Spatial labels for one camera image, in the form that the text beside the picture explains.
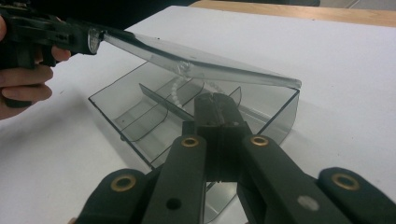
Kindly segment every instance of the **hand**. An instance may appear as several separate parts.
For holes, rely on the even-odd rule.
[[[7,27],[0,16],[0,41],[6,35]],[[56,61],[67,61],[71,53],[68,50],[52,47],[52,55]],[[42,54],[38,51],[35,57],[35,69],[11,68],[0,70],[0,119],[16,116],[26,110],[25,108],[9,108],[4,103],[4,97],[19,101],[43,101],[52,95],[51,89],[44,83],[52,78],[52,70],[38,64],[42,61]]]

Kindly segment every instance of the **white table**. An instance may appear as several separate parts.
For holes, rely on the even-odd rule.
[[[340,166],[396,201],[396,29],[169,7],[130,31],[303,82],[284,150],[309,175]],[[143,61],[103,43],[54,68],[53,96],[0,121],[0,223],[67,223],[120,168],[149,168],[88,97]],[[238,200],[215,223],[246,222]]]

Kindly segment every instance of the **transparent plastic box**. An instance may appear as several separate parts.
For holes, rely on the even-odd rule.
[[[253,133],[269,136],[279,144],[288,135],[296,116],[299,80],[277,79],[267,71],[264,74],[241,63],[150,37],[139,37],[139,41],[145,43],[143,48],[132,45],[129,49],[130,43],[117,38],[109,41],[147,62],[91,96],[90,101],[152,169],[166,162],[173,141],[181,136],[182,122],[193,120],[193,100],[201,93],[231,96]],[[146,50],[147,45],[155,50]],[[158,53],[157,46],[165,55]],[[166,55],[169,52],[173,52],[171,56]],[[270,85],[262,85],[261,80],[269,80]],[[235,183],[207,183],[205,223],[212,221],[235,194]]]

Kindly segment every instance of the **clear plastic lid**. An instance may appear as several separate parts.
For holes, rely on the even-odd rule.
[[[128,32],[107,32],[104,40],[183,77],[301,88],[301,81],[198,49]]]

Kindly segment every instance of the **wooden surface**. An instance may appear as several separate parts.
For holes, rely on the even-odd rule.
[[[199,1],[191,7],[211,8],[234,12],[295,17],[321,21],[342,21],[358,24],[396,27],[396,11],[330,7],[297,7],[257,3]]]

